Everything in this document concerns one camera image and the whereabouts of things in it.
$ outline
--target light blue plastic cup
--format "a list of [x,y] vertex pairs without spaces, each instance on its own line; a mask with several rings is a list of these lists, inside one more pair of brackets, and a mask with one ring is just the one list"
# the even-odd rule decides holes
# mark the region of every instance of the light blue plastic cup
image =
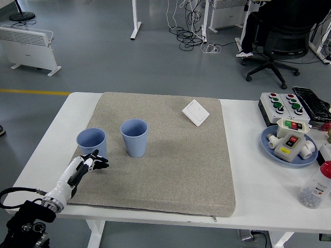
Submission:
[[131,157],[139,158],[145,154],[148,125],[141,119],[126,120],[121,125],[122,137]]
[[85,129],[78,134],[76,141],[83,155],[92,153],[98,149],[98,155],[107,159],[106,133],[102,129]]

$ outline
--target white radiator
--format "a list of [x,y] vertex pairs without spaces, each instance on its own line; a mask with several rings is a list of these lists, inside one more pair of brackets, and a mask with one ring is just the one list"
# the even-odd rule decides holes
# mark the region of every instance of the white radiator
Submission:
[[209,29],[217,32],[218,28],[242,24],[246,15],[246,3],[247,0],[216,0]]
[[37,67],[51,70],[48,76],[56,73],[61,66],[57,66],[50,41],[45,33],[30,30],[0,27],[0,43],[5,50],[8,60],[16,65]]

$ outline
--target yellow floor line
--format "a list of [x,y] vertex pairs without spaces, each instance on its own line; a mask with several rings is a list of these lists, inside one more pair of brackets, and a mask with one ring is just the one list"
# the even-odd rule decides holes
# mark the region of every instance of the yellow floor line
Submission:
[[62,91],[21,90],[21,89],[0,89],[0,92],[40,94],[40,95],[61,95],[61,96],[68,96],[71,94],[71,92],[62,92]]

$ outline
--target red cap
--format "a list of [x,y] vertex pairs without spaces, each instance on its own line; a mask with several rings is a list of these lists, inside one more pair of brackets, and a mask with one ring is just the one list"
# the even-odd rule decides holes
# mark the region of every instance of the red cap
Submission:
[[320,170],[324,176],[331,179],[331,161],[324,162],[324,164],[322,164]]

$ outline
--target office chair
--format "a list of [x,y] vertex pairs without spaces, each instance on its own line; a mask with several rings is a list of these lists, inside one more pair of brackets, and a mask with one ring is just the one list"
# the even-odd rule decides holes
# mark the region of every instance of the office chair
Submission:
[[[263,65],[248,72],[246,81],[250,82],[252,80],[251,75],[269,68],[272,69],[278,79],[282,82],[281,88],[286,89],[287,85],[285,84],[285,80],[280,74],[278,67],[294,71],[295,76],[300,75],[299,69],[275,62],[275,60],[304,57],[309,51],[309,32],[313,25],[301,28],[274,26],[268,31],[268,35],[265,36],[263,21],[259,20],[254,12],[251,14],[257,20],[254,33],[254,44],[257,46],[263,46],[263,54],[268,57],[269,60],[267,62],[262,60],[262,62],[264,62]],[[245,65],[247,60],[261,61],[260,59],[255,58],[243,58],[242,65]]]

